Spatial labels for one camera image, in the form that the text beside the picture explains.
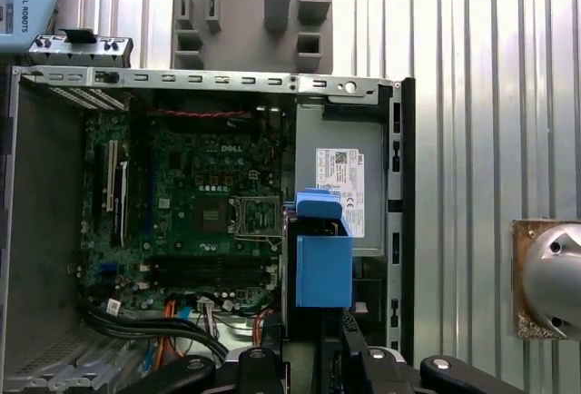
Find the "white sticker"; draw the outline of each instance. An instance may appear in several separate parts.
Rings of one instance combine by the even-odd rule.
[[[365,157],[357,149],[317,149],[317,188],[335,192],[354,238],[365,236]]]
[[[157,202],[157,207],[160,210],[169,210],[170,209],[170,200],[164,199],[163,197],[161,197],[160,200]]]
[[[115,299],[109,299],[107,301],[106,312],[108,314],[114,315],[115,317],[119,313],[119,308],[121,308],[121,302]]]

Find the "chipset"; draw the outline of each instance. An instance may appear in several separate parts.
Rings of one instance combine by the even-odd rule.
[[[228,231],[227,199],[195,199],[193,201],[193,228],[199,233]]]

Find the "red cable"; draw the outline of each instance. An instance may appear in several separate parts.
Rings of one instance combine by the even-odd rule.
[[[185,111],[172,111],[172,110],[163,110],[162,108],[153,108],[153,110],[157,113],[166,114],[166,115],[175,115],[178,117],[198,117],[198,118],[221,118],[221,117],[235,117],[237,115],[246,114],[244,111],[230,111],[227,113],[187,113]]]

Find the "blue latch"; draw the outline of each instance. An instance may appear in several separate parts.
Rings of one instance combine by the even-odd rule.
[[[353,239],[341,219],[339,196],[326,190],[299,192],[297,219],[339,221],[335,235],[297,238],[296,305],[302,308],[348,308],[353,288]]]

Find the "black plastic handle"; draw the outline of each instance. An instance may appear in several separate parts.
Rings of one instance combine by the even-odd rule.
[[[196,392],[196,387],[208,382],[215,371],[212,360],[191,355],[164,365],[118,394],[170,394],[185,387]]]
[[[445,394],[526,394],[451,356],[436,355],[422,360],[419,373],[423,385]]]

